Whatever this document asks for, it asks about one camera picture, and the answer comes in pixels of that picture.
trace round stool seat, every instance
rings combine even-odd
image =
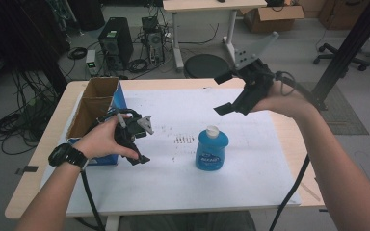
[[[190,78],[216,78],[229,73],[229,64],[221,57],[200,54],[189,58],[184,65]]]

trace bottle cap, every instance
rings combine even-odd
[[[215,139],[219,136],[219,128],[216,126],[209,125],[206,128],[206,135],[208,135],[208,138]]]

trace desk leg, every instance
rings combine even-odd
[[[181,50],[179,49],[177,13],[172,13],[172,26],[173,26],[173,57],[175,58],[176,71],[182,71],[184,68],[184,63],[182,61]]]
[[[111,215],[107,217],[106,231],[118,231],[119,230],[119,216]]]
[[[236,21],[236,10],[232,10],[230,13],[230,19],[229,19],[229,28],[227,29],[227,37],[224,37],[224,43],[226,45],[227,51],[230,53],[230,56],[232,57],[233,62],[235,61],[235,48],[232,44],[233,39],[233,31],[235,29],[235,21]]]

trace table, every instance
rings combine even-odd
[[[184,67],[178,41],[178,26],[184,23],[198,25],[199,23],[219,23],[221,18],[228,18],[229,27],[227,37],[224,37],[226,48],[234,61],[234,47],[232,44],[233,29],[237,10],[243,8],[266,7],[264,0],[226,0],[221,3],[217,0],[165,0],[165,11],[172,13],[173,26],[173,56],[175,58],[176,70],[180,71]]]
[[[37,172],[25,172],[17,186],[13,197],[6,209],[7,218],[20,218],[32,199],[40,189],[40,181],[47,167],[47,157],[54,147],[57,146],[67,119],[75,105],[77,96],[84,90],[87,81],[69,83],[66,91],[59,102],[41,140],[31,158],[29,166],[37,166]],[[242,88],[244,82],[232,79],[221,85],[217,85],[212,79],[166,79],[166,80],[129,80],[121,81],[124,90],[185,90],[201,88]],[[293,178],[296,178],[306,151],[304,142],[295,122],[284,115],[271,113],[272,121],[277,129],[281,146],[286,155]],[[312,166],[304,176],[298,192],[302,200],[302,207],[324,206],[324,201],[315,181]],[[118,225],[119,215],[109,216],[107,225]]]

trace person's left hand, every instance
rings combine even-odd
[[[83,152],[91,159],[93,157],[103,157],[110,154],[119,154],[121,156],[138,159],[138,153],[132,149],[118,145],[114,140],[114,131],[119,120],[114,115],[106,122],[98,124],[80,141],[73,145],[74,148]]]

